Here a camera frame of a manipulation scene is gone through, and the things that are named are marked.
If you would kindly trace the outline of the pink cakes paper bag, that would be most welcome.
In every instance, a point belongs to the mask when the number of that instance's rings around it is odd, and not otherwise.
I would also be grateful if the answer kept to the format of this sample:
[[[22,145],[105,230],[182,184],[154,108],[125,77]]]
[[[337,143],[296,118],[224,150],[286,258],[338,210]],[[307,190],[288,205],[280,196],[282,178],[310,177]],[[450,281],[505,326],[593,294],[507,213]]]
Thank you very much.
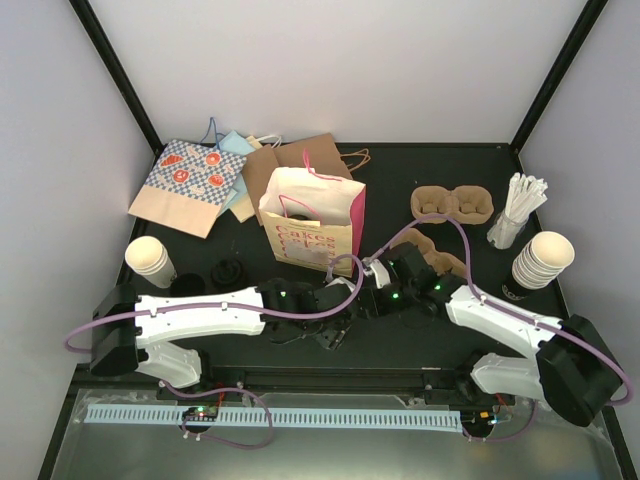
[[[301,167],[278,167],[259,201],[259,215],[277,261],[337,275],[353,272],[365,221],[366,185],[319,173],[309,152]]]

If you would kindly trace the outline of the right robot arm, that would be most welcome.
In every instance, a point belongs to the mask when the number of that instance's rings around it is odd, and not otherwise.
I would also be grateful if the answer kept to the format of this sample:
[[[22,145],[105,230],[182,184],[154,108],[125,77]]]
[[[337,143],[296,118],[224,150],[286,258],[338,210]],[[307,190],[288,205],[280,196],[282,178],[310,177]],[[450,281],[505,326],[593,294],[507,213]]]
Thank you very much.
[[[404,242],[363,262],[374,280],[375,310],[404,301],[477,331],[515,351],[475,355],[454,379],[457,396],[479,402],[507,394],[545,402],[564,420],[590,425],[623,386],[623,371],[594,325],[573,315],[563,320],[499,300],[452,274],[438,275],[417,246]]]

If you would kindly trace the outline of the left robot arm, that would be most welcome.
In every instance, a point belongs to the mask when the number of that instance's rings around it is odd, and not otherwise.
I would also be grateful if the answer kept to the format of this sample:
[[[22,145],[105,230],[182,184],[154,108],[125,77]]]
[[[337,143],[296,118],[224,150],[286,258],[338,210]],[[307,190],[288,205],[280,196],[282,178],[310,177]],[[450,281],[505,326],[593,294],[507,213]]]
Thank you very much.
[[[215,376],[199,353],[175,341],[257,336],[271,319],[334,319],[348,311],[356,291],[357,285],[344,278],[319,289],[274,279],[236,292],[182,298],[139,295],[133,286],[119,285],[94,310],[94,321],[117,319],[93,328],[90,372],[99,377],[139,372],[202,399],[213,391]]]

